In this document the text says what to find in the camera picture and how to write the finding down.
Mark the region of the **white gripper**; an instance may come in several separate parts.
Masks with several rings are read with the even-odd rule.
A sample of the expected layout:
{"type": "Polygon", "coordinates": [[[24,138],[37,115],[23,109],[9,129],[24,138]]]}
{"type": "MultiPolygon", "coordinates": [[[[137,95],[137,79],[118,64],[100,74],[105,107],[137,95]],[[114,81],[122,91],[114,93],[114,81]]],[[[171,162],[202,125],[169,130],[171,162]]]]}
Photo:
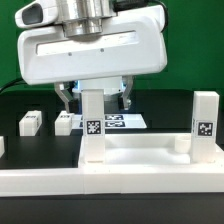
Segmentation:
{"type": "Polygon", "coordinates": [[[167,64],[159,0],[34,0],[15,14],[22,78],[55,83],[67,113],[74,98],[67,81],[124,76],[122,108],[131,106],[133,75],[157,73],[167,64]]]}

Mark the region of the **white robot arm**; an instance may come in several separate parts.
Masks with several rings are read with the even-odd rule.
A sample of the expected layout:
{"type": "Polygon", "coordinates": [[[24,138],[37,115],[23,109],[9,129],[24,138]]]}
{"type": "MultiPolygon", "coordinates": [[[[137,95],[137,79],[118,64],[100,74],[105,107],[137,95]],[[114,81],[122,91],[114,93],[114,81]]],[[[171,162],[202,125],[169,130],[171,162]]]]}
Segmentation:
{"type": "Polygon", "coordinates": [[[29,85],[55,86],[69,111],[69,93],[97,88],[127,110],[133,77],[167,64],[163,31],[168,10],[160,0],[34,0],[15,14],[19,67],[29,85]]]}

